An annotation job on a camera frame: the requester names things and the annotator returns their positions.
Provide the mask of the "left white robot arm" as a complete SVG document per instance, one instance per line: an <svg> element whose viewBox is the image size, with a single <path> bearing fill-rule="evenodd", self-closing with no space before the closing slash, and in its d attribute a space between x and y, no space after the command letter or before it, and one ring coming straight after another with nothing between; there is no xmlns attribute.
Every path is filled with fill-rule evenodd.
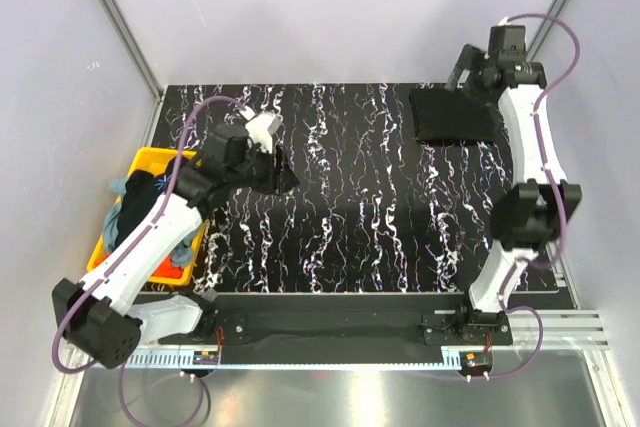
<svg viewBox="0 0 640 427"><path fill-rule="evenodd" d="M51 347L56 368L61 341L79 348L92 364L124 364L140 344L185 334L196 343L215 333L209 300L174 294L136 303L152 273L189 234L197 231L231 194L249 189L280 196L298 186L275 136L280 115L262 112L242 124L221 124L210 145L189 160L177 154L169 183L130 235L81 280L62 279L52 291L57 330Z"/></svg>

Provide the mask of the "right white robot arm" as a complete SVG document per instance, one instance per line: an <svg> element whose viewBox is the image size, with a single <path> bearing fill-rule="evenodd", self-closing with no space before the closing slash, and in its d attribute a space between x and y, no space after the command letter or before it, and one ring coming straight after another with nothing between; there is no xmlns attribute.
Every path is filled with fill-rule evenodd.
<svg viewBox="0 0 640 427"><path fill-rule="evenodd" d="M465 45L447 79L453 91L494 105L506 127L512 157L510 189L490 214L492 245L465 292L450 330L466 343L509 330L507 304L522 272L551 243L562 245L582 200L555 152L546 98L552 89L539 62L527 59L526 29L502 23L490 30L486 49Z"/></svg>

